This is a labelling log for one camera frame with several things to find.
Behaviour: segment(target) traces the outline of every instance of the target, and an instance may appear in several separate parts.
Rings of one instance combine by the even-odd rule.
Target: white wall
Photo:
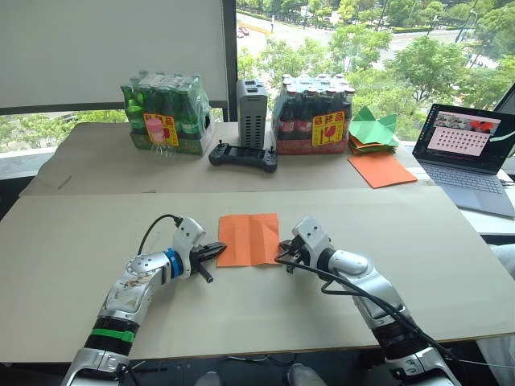
[[[227,100],[221,0],[2,0],[0,108],[122,101],[140,69]]]

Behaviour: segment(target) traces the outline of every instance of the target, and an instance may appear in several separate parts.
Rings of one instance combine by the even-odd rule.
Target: wire
[[[134,369],[131,366],[127,366],[127,371],[129,372],[130,378],[132,378],[132,381],[136,386],[142,386],[142,384],[139,382],[138,377],[136,376],[136,373],[134,372]]]
[[[145,360],[142,360],[141,362],[136,363],[136,364],[132,367],[132,369],[134,370],[135,368],[137,368],[138,366],[141,366],[141,365],[142,365],[142,364],[144,364],[145,362],[146,362]]]
[[[340,283],[341,285],[344,285],[344,286],[349,287],[352,290],[356,291],[356,295],[353,295],[353,296],[360,296],[363,298],[367,298],[368,300],[370,300],[371,302],[373,302],[374,304],[379,306],[382,310],[384,310],[395,321],[399,322],[409,332],[411,332],[414,335],[417,335],[421,340],[423,340],[424,342],[426,342],[426,343],[430,344],[431,346],[433,346],[434,348],[436,348],[436,350],[438,350],[440,352],[440,354],[443,355],[443,357],[449,357],[450,359],[455,361],[461,367],[463,375],[468,378],[468,374],[467,374],[467,371],[466,371],[464,365],[459,361],[458,357],[454,353],[452,353],[450,350],[446,349],[440,343],[438,343],[434,339],[432,339],[428,334],[423,332],[419,326],[417,326],[416,324],[411,322],[404,314],[402,314],[399,310],[397,310],[391,304],[389,304],[388,302],[385,302],[383,299],[378,298],[377,296],[369,294],[364,289],[358,287],[357,285],[352,284],[350,281],[347,281],[340,276],[336,276],[335,274],[325,272],[321,269],[312,268],[308,265],[302,265],[299,263],[294,263],[293,261],[282,260],[281,257],[285,256],[286,254],[289,254],[288,250],[286,250],[282,253],[279,253],[275,257],[275,261],[278,263],[284,264],[284,265],[289,265],[291,267],[304,269],[304,270],[312,272],[312,273],[317,273],[320,276],[320,278],[325,281],[333,280],[333,281],[336,281],[337,283]]]
[[[459,361],[463,362],[463,363],[479,364],[481,366],[489,366],[491,368],[515,368],[515,366],[506,366],[504,364],[490,364],[490,363],[483,363],[483,362],[475,362],[473,360],[459,359]]]
[[[176,227],[179,227],[180,223],[183,222],[183,218],[182,217],[179,217],[179,216],[174,216],[174,215],[169,215],[169,214],[166,214],[166,215],[162,215],[160,217],[158,217],[157,219],[154,220],[154,222],[150,225],[150,227],[146,230],[145,232],[145,236],[143,236],[142,238],[142,242],[141,244],[139,245],[139,248],[138,248],[138,255],[141,255],[142,252],[143,252],[143,245],[145,245],[145,241],[146,241],[146,238],[148,237],[148,235],[150,234],[150,232],[152,231],[152,229],[154,228],[154,226],[159,222],[161,221],[162,219],[166,219],[166,218],[172,218],[174,219],[174,222],[175,222],[175,226]]]
[[[272,358],[272,355],[268,356],[268,360],[277,366],[287,368],[288,366],[291,366],[297,360],[297,354],[293,354],[293,357],[288,362],[281,362],[280,360]]]
[[[320,290],[322,291],[322,294],[326,294],[326,295],[360,296],[357,292],[352,292],[352,291],[333,291],[333,290],[330,290],[330,289],[326,289],[333,282],[334,282],[334,280],[326,281],[326,283],[324,285],[322,285],[322,288],[320,288]]]
[[[232,360],[239,360],[240,362],[251,362],[251,363],[259,363],[259,362],[265,362],[266,360],[269,360],[271,363],[275,364],[276,366],[281,366],[283,368],[286,368],[293,364],[297,360],[297,354],[293,354],[293,357],[288,362],[281,362],[280,360],[277,360],[272,357],[272,355],[266,354],[262,356],[261,358],[241,358],[239,356],[228,356],[227,359]]]
[[[252,359],[252,358],[240,358],[239,356],[228,356],[227,359],[232,359],[232,360],[239,360],[240,362],[263,362],[267,359],[269,359],[269,355],[264,355],[262,356],[261,358],[257,358],[257,359]]]

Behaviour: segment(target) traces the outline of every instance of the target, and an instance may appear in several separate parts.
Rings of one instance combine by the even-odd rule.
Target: orange paper
[[[227,244],[216,259],[219,267],[275,264],[279,253],[277,214],[221,217],[218,240]]]
[[[348,161],[374,189],[396,183],[413,183],[417,178],[392,154],[366,154],[349,157]]]

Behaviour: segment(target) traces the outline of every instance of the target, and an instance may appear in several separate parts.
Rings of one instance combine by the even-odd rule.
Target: yellow label
[[[345,113],[343,111],[314,117],[311,144],[322,146],[341,141],[344,137],[344,122]]]
[[[143,117],[145,118],[145,122],[152,118],[159,119],[163,124],[164,142],[168,145],[179,146],[179,139],[177,138],[177,130],[175,129],[175,121],[173,117],[169,117],[168,115],[148,113],[144,113]],[[150,133],[148,133],[148,136],[152,142],[152,136]]]

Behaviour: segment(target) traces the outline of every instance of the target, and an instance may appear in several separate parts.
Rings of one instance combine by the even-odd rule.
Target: robotic arm
[[[295,238],[282,242],[281,246],[285,253],[294,256],[295,263],[303,263],[344,279],[344,283],[355,286],[352,288],[342,284],[347,291],[358,287],[382,299],[414,325],[398,292],[379,274],[369,257],[336,250],[328,234],[310,216],[295,226],[293,234]],[[292,265],[286,268],[290,273],[293,269]],[[394,378],[419,386],[461,386],[439,352],[419,335],[369,298],[353,296],[353,300],[385,353],[385,362]]]
[[[225,249],[225,244],[200,241],[205,230],[194,219],[177,218],[173,248],[138,255],[131,259],[122,277],[114,283],[97,316],[93,330],[75,355],[62,386],[118,385],[129,365],[129,353],[154,293],[173,278],[187,279],[200,273],[212,276],[202,266]]]

